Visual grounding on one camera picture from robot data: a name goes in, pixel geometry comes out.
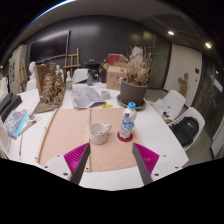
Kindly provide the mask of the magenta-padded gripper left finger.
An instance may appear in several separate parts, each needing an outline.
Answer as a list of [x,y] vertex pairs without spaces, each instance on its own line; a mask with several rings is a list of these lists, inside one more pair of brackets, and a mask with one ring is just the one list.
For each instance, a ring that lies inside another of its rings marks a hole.
[[90,144],[85,143],[65,155],[55,155],[43,165],[43,169],[78,185],[82,178],[89,154]]

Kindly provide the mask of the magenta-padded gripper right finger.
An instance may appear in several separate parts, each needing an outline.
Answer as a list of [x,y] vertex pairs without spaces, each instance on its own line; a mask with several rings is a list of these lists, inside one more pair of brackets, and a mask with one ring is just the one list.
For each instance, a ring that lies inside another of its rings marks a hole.
[[144,185],[182,169],[168,155],[159,155],[137,143],[133,144],[132,153]]

